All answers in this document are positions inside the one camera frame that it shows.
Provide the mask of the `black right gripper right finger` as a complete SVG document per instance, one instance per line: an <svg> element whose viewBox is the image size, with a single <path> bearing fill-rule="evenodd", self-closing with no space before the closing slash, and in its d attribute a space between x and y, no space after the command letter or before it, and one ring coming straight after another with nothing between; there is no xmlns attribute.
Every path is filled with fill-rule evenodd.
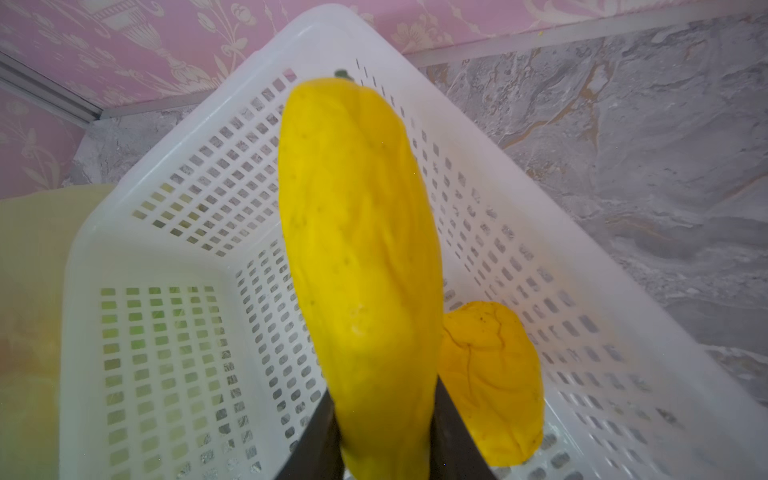
<svg viewBox="0 0 768 480"><path fill-rule="evenodd" d="M436 386L430 442L430 479L495 480L441 379Z"/></svg>

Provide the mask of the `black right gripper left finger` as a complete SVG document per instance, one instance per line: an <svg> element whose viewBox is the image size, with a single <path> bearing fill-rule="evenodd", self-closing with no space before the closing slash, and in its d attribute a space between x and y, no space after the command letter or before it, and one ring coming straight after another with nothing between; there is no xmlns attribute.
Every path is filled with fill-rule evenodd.
<svg viewBox="0 0 768 480"><path fill-rule="evenodd" d="M325 391L296 448L276 480L328 479L344 477L340 431L330 392Z"/></svg>

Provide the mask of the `yellow lemon fruit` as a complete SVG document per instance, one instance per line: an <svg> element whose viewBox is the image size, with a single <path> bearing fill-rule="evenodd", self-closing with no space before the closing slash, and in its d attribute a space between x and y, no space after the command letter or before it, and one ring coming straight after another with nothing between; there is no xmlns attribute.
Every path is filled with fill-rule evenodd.
<svg viewBox="0 0 768 480"><path fill-rule="evenodd" d="M545 421L540 360L512 310L474 301L445 314L439 376L489 466L535 454Z"/></svg>

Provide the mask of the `long yellow mango fruit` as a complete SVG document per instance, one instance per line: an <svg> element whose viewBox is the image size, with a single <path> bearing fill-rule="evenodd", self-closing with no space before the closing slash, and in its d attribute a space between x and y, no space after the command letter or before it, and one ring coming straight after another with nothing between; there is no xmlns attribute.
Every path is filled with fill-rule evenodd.
<svg viewBox="0 0 768 480"><path fill-rule="evenodd" d="M358 479L425 479L443 276L403 121L342 78L295 87L278 152L279 213L298 303Z"/></svg>

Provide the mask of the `yellow-green plastic bag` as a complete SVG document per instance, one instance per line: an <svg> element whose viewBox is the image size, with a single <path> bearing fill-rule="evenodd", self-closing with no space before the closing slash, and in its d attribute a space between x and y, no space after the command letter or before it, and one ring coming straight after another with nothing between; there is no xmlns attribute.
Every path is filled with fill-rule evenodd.
<svg viewBox="0 0 768 480"><path fill-rule="evenodd" d="M110 184L1 203L1 476L58 476L64 270L74 237Z"/></svg>

